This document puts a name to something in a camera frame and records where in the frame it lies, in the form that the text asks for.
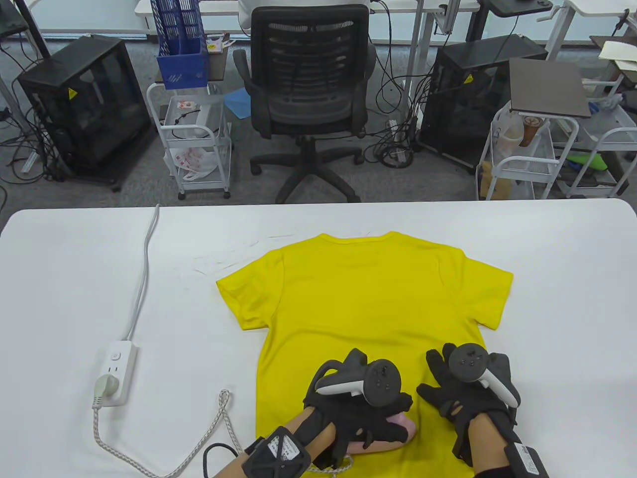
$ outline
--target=carpet floor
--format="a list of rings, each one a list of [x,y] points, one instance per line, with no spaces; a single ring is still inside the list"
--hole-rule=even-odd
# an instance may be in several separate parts
[[[51,50],[58,50],[64,42],[50,42]],[[17,42],[7,42],[4,49],[9,52],[21,65],[29,63]],[[131,57],[142,91],[152,83],[157,72],[157,45],[146,42],[129,42],[127,49]],[[25,46],[27,55],[31,54],[30,47]],[[387,48],[379,48],[379,56],[385,59]],[[408,47],[393,47],[392,60],[394,74],[404,74],[408,57]],[[435,49],[429,53],[429,61],[433,61]],[[577,62],[583,69],[584,75],[594,77],[605,66],[597,59],[597,53],[592,50],[567,51],[561,54],[565,61]],[[7,84],[19,73],[18,66],[7,55],[0,54],[0,71]],[[375,102],[376,92],[380,87],[382,71],[377,66],[368,87],[368,107],[377,110]],[[242,81],[234,67],[231,56],[226,68],[224,81],[220,84],[222,92],[231,92],[242,87]],[[22,109],[26,111],[30,104],[19,85],[15,84],[16,93]],[[398,91],[385,89],[385,97],[391,103],[397,102]],[[167,103],[166,94],[158,95],[154,99],[158,104]],[[380,101],[384,110],[390,105]],[[230,199],[223,199],[220,191],[189,193],[186,200],[177,199],[177,187],[162,160],[163,149],[158,138],[139,158],[137,165],[125,181],[121,192],[113,193],[105,187],[74,182],[37,181],[34,184],[0,184],[8,192],[7,202],[0,213],[0,230],[16,211],[29,208],[102,208],[102,207],[131,207],[152,206],[161,203],[166,206],[192,205],[226,205],[226,204],[268,204],[274,198],[289,176],[287,168],[267,166],[263,174],[253,177],[250,174],[248,160],[256,154],[269,152],[295,152],[294,140],[288,137],[277,137],[264,140],[256,133],[250,124],[250,119],[238,120],[228,113],[233,123],[233,171],[231,175]],[[370,111],[367,131],[379,131],[385,127],[387,118],[397,118],[397,113],[389,115]],[[7,123],[0,124],[0,141],[15,137],[18,131]],[[363,140],[356,138],[321,141],[319,148],[330,148],[343,145],[359,145],[365,147],[377,141],[370,137]],[[11,170],[5,166],[13,156],[12,148],[3,147],[0,156],[0,177],[5,181],[15,181]],[[29,151],[23,149],[17,157],[28,156]],[[466,170],[436,154],[420,152],[415,154],[413,164],[403,170],[393,170],[381,164],[365,163],[355,166],[351,159],[343,159],[330,164],[338,175],[345,179],[362,198],[364,202],[382,201],[468,201],[475,198],[475,180]],[[30,174],[38,173],[39,166],[35,165]],[[631,181],[637,184],[637,173]],[[637,187],[631,186],[622,198],[637,208]],[[336,189],[323,181],[309,177],[292,194],[289,203],[335,203],[344,202],[345,198]]]

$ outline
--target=white cart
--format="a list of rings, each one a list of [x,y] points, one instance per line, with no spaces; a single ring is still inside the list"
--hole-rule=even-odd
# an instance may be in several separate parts
[[[185,199],[186,191],[223,189],[224,199],[229,199],[233,151],[230,139],[232,125],[225,119],[223,95],[209,94],[207,91],[194,95],[175,94],[171,96],[166,118],[162,123],[151,100],[152,91],[159,86],[163,84],[153,83],[149,86],[146,97],[159,138],[166,150],[166,166],[179,189],[177,198]],[[189,101],[196,105],[196,110],[184,110],[179,107]],[[185,180],[189,171],[177,167],[174,161],[176,152],[185,148],[203,148],[212,153],[217,167],[203,178]]]
[[[502,115],[511,111],[509,102],[497,112],[491,122],[491,129],[482,152],[480,164],[476,168],[476,199],[480,199],[480,172],[485,161],[490,162],[492,180],[486,200],[491,200],[499,179],[511,181],[510,199],[535,199],[534,183],[545,184],[542,199],[546,199],[553,186],[559,170],[562,168],[571,146],[575,142],[579,130],[578,122],[569,117],[555,115],[538,115],[537,113],[514,112],[522,117],[542,117],[544,124],[539,128],[532,142],[526,147],[517,147],[509,157],[503,157],[495,147],[498,132],[494,130]],[[553,139],[551,137],[550,119],[559,119],[571,125],[573,130],[569,141],[564,146],[560,158],[555,158]]]
[[[585,84],[595,86],[612,86],[609,96],[615,94],[617,87],[624,79],[620,75],[614,82],[599,82],[588,80]],[[579,174],[572,184],[558,180],[557,186],[566,195],[567,198],[573,195],[581,195],[587,198],[614,198],[617,191],[622,187],[630,173],[637,166],[637,156],[633,159],[623,176],[615,180],[608,170],[595,171],[595,186],[582,186],[584,174],[589,169],[593,159],[599,152],[607,151],[635,151],[637,152],[637,125],[628,116],[621,106],[615,107],[612,111],[600,111],[590,118],[578,119],[580,129],[577,135],[577,141],[573,148],[577,151],[590,152],[589,159],[582,166]],[[562,130],[567,134],[572,134],[569,125],[562,122],[559,123]],[[561,147],[564,143],[556,143],[555,146]]]

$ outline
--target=hand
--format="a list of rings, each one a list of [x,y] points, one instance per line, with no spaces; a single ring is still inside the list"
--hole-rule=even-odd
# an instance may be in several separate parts
[[[363,448],[367,449],[374,441],[405,443],[408,439],[407,429],[387,418],[411,408],[413,400],[409,394],[401,393],[390,405],[374,408],[363,395],[320,395],[312,384],[303,403],[315,407],[324,421],[336,428],[336,440],[314,461],[321,469],[340,467],[350,442],[364,442]]]
[[[454,424],[458,436],[454,455],[472,466],[468,428],[477,415],[486,413],[506,441],[514,442],[519,439],[513,432],[513,414],[493,391],[485,389],[477,382],[461,382],[451,373],[448,360],[454,350],[454,344],[445,344],[442,356],[437,350],[427,351],[427,364],[440,387],[421,384],[416,392],[427,403],[436,407],[441,416]]]

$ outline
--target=yellow t-shirt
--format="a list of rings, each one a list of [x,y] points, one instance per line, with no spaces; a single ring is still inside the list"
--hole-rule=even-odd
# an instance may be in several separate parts
[[[268,252],[217,282],[244,330],[269,328],[257,374],[257,435],[299,414],[312,377],[356,347],[369,361],[396,364],[408,416],[418,426],[396,451],[356,456],[348,478],[462,478],[455,431],[416,394],[437,383],[425,359],[445,342],[482,344],[478,324],[496,329],[513,275],[468,259],[460,249],[400,233],[314,239]]]

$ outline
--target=black mesh chair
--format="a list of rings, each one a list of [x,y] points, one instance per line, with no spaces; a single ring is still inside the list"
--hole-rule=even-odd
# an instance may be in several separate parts
[[[276,195],[282,204],[307,175],[341,191],[350,203],[354,190],[326,163],[353,156],[361,148],[316,151],[313,134],[351,132],[365,137],[367,82],[376,50],[368,42],[369,10],[364,5],[259,7],[252,12],[252,76],[244,50],[234,63],[252,100],[252,125],[265,139],[296,137],[300,154],[264,154],[250,160],[253,175],[262,164],[294,168]]]

